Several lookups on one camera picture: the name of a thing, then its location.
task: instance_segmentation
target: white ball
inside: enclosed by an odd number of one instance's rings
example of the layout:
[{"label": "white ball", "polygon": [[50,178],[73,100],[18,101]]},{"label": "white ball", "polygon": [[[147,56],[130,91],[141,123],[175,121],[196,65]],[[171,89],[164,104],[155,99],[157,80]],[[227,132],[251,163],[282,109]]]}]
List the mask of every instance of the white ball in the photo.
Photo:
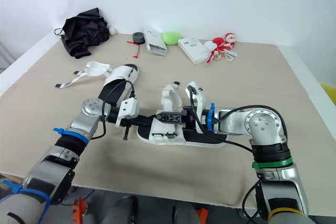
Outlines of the white ball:
[{"label": "white ball", "polygon": [[117,33],[117,30],[114,27],[109,28],[110,35],[115,35]]},{"label": "white ball", "polygon": [[204,46],[206,47],[206,49],[208,49],[210,52],[212,52],[217,45],[215,43],[212,42],[212,40],[208,40],[204,43]]}]

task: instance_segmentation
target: yellow object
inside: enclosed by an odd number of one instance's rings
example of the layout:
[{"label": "yellow object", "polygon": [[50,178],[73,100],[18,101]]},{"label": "yellow object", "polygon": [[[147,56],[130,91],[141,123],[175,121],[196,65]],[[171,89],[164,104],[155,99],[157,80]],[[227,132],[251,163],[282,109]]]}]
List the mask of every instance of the yellow object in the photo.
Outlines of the yellow object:
[{"label": "yellow object", "polygon": [[279,208],[276,208],[274,210],[272,210],[269,215],[268,215],[268,221],[270,220],[270,218],[272,218],[273,215],[275,215],[277,212],[294,212],[296,214],[299,214],[299,215],[305,215],[303,212],[299,211],[299,210],[296,210],[294,208],[289,208],[289,207],[279,207]]},{"label": "yellow object", "polygon": [[333,88],[331,86],[321,84],[325,92],[328,94],[330,97],[331,101],[336,105],[336,88]]}]

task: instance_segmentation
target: white box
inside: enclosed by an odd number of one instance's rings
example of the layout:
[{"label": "white box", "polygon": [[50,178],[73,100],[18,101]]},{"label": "white box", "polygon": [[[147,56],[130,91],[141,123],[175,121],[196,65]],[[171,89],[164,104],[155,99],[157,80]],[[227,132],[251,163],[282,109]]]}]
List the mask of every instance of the white box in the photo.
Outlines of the white box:
[{"label": "white box", "polygon": [[183,38],[178,40],[178,44],[194,64],[205,62],[211,55],[198,39]]},{"label": "white box", "polygon": [[145,28],[144,34],[148,52],[162,56],[167,55],[166,44],[164,43],[163,39],[161,38],[161,34],[158,31],[152,28]]}]

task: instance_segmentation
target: blue zip tie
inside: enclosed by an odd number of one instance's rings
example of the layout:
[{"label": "blue zip tie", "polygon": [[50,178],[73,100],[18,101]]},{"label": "blue zip tie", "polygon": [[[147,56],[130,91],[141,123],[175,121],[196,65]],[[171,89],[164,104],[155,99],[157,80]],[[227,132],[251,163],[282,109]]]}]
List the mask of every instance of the blue zip tie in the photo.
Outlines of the blue zip tie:
[{"label": "blue zip tie", "polygon": [[208,118],[207,118],[207,126],[208,126],[209,131],[213,131],[213,129],[212,129],[212,116],[214,114],[214,110],[215,110],[215,104],[212,102],[211,107],[209,109]]},{"label": "blue zip tie", "polygon": [[74,131],[65,131],[63,128],[54,128],[54,131],[58,132],[60,135],[70,135],[70,136],[75,136],[76,138],[81,139],[86,145],[89,144],[89,141],[84,137],[83,135],[74,132]]},{"label": "blue zip tie", "polygon": [[13,194],[18,194],[20,192],[26,192],[26,193],[31,193],[31,194],[35,194],[37,196],[42,197],[45,201],[46,201],[46,205],[44,207],[44,210],[42,212],[42,215],[40,217],[40,219],[38,220],[38,223],[40,224],[44,214],[47,212],[48,208],[50,207],[50,198],[48,195],[46,195],[44,192],[39,191],[39,190],[35,190],[35,189],[31,189],[31,188],[24,188],[23,185],[21,184],[14,184],[12,182],[9,182],[7,180],[3,180],[2,183],[8,187],[10,187],[12,189]]}]

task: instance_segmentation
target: green ring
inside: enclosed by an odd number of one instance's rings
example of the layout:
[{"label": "green ring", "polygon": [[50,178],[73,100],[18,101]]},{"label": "green ring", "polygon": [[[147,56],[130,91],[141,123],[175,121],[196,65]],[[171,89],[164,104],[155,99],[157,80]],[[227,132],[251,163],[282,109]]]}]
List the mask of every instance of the green ring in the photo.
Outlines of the green ring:
[{"label": "green ring", "polygon": [[257,162],[253,162],[252,163],[252,168],[258,170],[258,169],[262,169],[262,168],[277,168],[277,167],[282,167],[285,165],[290,165],[291,163],[293,163],[293,159],[292,157],[283,160],[283,161],[278,161],[278,162],[271,162],[271,163],[257,163]]}]

